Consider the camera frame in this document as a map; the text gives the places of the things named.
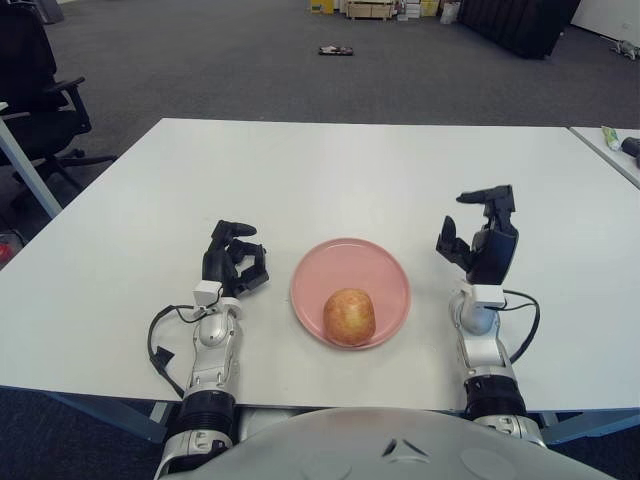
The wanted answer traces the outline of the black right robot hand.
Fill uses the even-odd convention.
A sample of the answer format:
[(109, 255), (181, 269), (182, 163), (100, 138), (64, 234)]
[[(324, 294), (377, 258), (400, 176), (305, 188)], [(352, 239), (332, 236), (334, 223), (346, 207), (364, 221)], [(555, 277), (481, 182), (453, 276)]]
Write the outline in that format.
[(472, 285), (501, 285), (509, 271), (518, 243), (519, 232), (511, 223), (516, 211), (511, 185), (461, 193), (456, 201), (484, 207), (487, 220), (468, 245), (457, 236), (450, 216), (443, 221), (436, 251), (460, 267)]

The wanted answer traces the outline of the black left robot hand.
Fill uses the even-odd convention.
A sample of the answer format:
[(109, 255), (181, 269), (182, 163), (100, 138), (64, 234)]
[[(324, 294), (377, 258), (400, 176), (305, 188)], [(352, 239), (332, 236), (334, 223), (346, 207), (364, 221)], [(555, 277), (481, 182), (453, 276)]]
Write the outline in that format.
[(203, 255), (202, 279), (222, 284), (222, 295), (238, 298), (269, 280), (266, 250), (241, 240), (257, 233), (251, 225), (219, 220)]

